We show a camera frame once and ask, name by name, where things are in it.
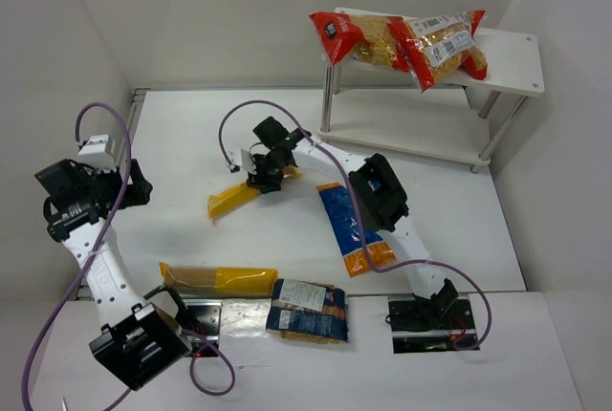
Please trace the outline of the blue orange spaghetti bag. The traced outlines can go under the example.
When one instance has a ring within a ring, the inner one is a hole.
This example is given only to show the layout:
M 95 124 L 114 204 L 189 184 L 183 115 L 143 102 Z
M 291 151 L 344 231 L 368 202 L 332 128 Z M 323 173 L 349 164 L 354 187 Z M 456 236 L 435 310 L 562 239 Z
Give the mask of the blue orange spaghetti bag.
M 317 192 L 335 234 L 344 265 L 350 277 L 371 271 L 361 246 L 357 218 L 348 190 L 341 184 L 323 184 Z M 386 241 L 376 232 L 366 228 L 365 241 L 372 263 L 386 267 L 396 261 L 396 256 Z

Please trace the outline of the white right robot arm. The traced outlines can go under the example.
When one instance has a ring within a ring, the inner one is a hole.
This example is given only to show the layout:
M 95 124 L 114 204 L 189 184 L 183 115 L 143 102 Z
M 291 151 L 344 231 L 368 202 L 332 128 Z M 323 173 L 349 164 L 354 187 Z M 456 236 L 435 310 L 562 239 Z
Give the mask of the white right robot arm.
M 267 149 L 253 157 L 248 183 L 262 192 L 279 190 L 287 166 L 311 169 L 344 185 L 355 196 L 361 224 L 383 235 L 396 248 L 416 300 L 417 316 L 430 328 L 440 325 L 458 298 L 445 273 L 435 267 L 409 217 L 408 197 L 385 156 L 362 157 L 316 139 L 299 129 L 288 131 L 268 117 L 253 133 Z

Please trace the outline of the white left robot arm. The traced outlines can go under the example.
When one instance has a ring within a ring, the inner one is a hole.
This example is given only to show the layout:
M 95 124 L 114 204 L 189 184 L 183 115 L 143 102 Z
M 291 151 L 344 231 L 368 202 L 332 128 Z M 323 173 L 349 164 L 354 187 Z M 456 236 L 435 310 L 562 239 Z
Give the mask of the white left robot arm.
M 101 330 L 90 342 L 90 351 L 137 391 L 191 351 L 175 318 L 133 290 L 117 234 L 105 224 L 114 206 L 146 205 L 152 185 L 136 160 L 131 162 L 128 184 L 118 170 L 102 171 L 68 159 L 35 177 L 48 193 L 43 216 L 50 236 L 87 270 L 84 277 Z

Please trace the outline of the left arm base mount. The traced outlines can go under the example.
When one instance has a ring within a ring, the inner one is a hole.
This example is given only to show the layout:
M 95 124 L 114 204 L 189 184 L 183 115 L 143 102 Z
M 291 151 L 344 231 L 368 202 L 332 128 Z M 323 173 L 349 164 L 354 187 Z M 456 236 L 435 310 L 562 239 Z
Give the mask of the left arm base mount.
M 185 299 L 185 306 L 176 314 L 183 329 L 204 336 L 216 348 L 219 347 L 222 301 L 218 299 Z

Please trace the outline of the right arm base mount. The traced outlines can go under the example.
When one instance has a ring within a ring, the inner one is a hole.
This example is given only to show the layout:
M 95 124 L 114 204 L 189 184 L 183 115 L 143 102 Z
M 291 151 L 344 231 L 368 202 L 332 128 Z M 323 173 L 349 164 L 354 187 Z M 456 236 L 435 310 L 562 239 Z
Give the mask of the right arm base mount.
M 385 323 L 390 327 L 393 352 L 442 353 L 480 349 L 470 300 L 461 293 L 444 300 L 445 308 L 414 295 L 388 298 Z

